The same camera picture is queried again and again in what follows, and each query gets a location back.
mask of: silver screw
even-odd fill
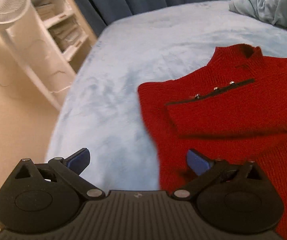
[[[179,189],[174,192],[174,195],[179,198],[186,198],[190,196],[190,192],[185,189]]]
[[[89,197],[100,197],[102,195],[102,191],[97,188],[93,188],[87,191],[87,195]]]

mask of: red sweater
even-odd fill
[[[233,89],[214,95],[214,87],[231,81]],[[138,93],[158,149],[161,189],[186,183],[190,148],[230,163],[254,159],[283,199],[277,232],[287,240],[287,58],[264,57],[245,44],[217,47],[207,66],[177,80],[141,84]],[[199,100],[191,100],[196,94]]]

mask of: ribbed black surface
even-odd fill
[[[0,232],[0,240],[281,240],[274,232],[233,235],[205,223],[189,202],[164,191],[112,191],[89,201],[74,221],[40,235]]]

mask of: fan pole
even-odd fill
[[[1,38],[8,45],[10,52],[14,59],[17,61],[19,67],[23,70],[23,72],[31,79],[34,85],[38,88],[38,90],[48,99],[51,105],[56,108],[58,111],[61,109],[60,104],[53,96],[53,94],[48,90],[48,88],[43,84],[40,78],[36,75],[36,73],[31,69],[29,64],[20,56],[18,49],[10,38],[8,32],[6,30],[0,32]]]

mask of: bed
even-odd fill
[[[287,30],[228,10],[228,1],[168,7],[105,29],[72,85],[47,160],[87,147],[81,176],[105,190],[157,190],[159,164],[141,120],[137,87],[204,66],[216,46],[247,43],[287,57]]]

